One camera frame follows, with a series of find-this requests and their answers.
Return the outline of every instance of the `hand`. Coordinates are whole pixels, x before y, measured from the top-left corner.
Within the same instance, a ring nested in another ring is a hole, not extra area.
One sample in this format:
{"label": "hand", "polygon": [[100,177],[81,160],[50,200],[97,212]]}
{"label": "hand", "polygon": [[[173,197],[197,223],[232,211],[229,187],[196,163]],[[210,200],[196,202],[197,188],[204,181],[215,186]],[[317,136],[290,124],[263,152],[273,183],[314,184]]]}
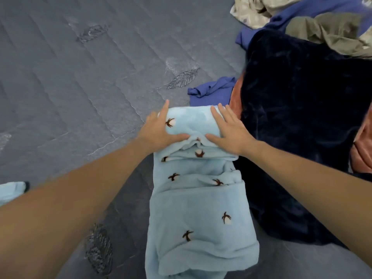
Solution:
{"label": "hand", "polygon": [[214,106],[211,107],[212,115],[223,137],[206,134],[206,138],[231,154],[250,158],[249,156],[253,152],[252,150],[257,147],[258,141],[249,134],[243,122],[238,119],[229,105],[224,108],[222,104],[218,104],[218,110],[223,118]]}
{"label": "hand", "polygon": [[165,131],[168,107],[169,100],[166,100],[159,116],[156,112],[152,112],[147,116],[145,124],[138,133],[136,139],[144,142],[144,145],[148,147],[149,154],[158,152],[170,144],[181,142],[190,137],[188,134],[171,135]]}

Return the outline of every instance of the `right arm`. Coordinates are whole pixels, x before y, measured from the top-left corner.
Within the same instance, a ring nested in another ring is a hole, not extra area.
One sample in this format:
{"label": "right arm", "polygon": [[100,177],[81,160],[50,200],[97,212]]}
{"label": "right arm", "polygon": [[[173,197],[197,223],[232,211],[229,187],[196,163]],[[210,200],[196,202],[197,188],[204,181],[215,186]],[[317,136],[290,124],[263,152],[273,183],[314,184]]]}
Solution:
{"label": "right arm", "polygon": [[206,137],[258,165],[372,267],[372,183],[258,141],[229,106],[218,108],[225,120],[211,111],[223,137]]}

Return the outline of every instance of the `dark blue garment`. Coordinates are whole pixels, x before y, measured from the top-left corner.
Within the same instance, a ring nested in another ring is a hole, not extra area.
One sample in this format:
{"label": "dark blue garment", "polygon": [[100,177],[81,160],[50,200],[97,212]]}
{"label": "dark blue garment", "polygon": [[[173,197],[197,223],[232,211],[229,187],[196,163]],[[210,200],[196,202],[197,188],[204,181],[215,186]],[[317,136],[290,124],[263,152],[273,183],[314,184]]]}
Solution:
{"label": "dark blue garment", "polygon": [[221,77],[217,81],[204,83],[195,88],[189,88],[190,106],[216,106],[219,103],[222,105],[229,104],[235,83],[235,77]]}
{"label": "dark blue garment", "polygon": [[[241,120],[247,130],[277,149],[347,172],[351,146],[372,100],[372,61],[263,29],[252,39],[246,62]],[[243,157],[234,164],[267,234],[343,245],[256,164]],[[370,180],[370,175],[357,176]]]}
{"label": "dark blue garment", "polygon": [[[334,13],[359,13],[362,14],[358,35],[362,35],[372,25],[372,9],[362,4],[362,0],[302,0],[286,8],[281,13],[273,16],[265,28],[271,28],[285,32],[288,23],[294,17],[316,17],[319,14]],[[239,32],[235,43],[245,50],[248,49],[252,37],[260,30],[244,27]]]}

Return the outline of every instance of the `purple cloth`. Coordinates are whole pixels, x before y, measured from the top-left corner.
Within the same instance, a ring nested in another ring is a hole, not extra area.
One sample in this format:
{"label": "purple cloth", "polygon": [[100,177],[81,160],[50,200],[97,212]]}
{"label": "purple cloth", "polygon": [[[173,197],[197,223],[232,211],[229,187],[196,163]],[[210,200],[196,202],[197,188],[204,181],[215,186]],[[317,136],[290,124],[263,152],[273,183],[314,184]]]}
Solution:
{"label": "purple cloth", "polygon": [[[362,22],[360,23],[358,35],[365,33],[372,24],[372,9],[363,5],[362,0],[302,0],[273,16],[270,22],[265,25],[265,28],[284,32],[288,23],[294,17],[316,17],[319,14],[327,12],[362,14]],[[239,32],[235,43],[247,50],[252,37],[262,29],[244,27]]]}
{"label": "purple cloth", "polygon": [[232,89],[236,83],[235,77],[221,77],[217,81],[204,83],[195,88],[189,88],[190,106],[216,106],[230,102]]}

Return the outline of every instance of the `forearm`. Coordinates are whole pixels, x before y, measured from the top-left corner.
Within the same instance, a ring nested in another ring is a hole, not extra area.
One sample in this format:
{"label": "forearm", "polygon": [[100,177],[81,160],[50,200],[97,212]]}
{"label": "forearm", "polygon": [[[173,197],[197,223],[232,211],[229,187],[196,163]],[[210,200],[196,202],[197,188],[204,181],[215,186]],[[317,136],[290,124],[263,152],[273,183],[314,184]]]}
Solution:
{"label": "forearm", "polygon": [[372,266],[372,183],[264,142],[247,157]]}
{"label": "forearm", "polygon": [[1,207],[2,277],[54,278],[147,154],[135,140]]}

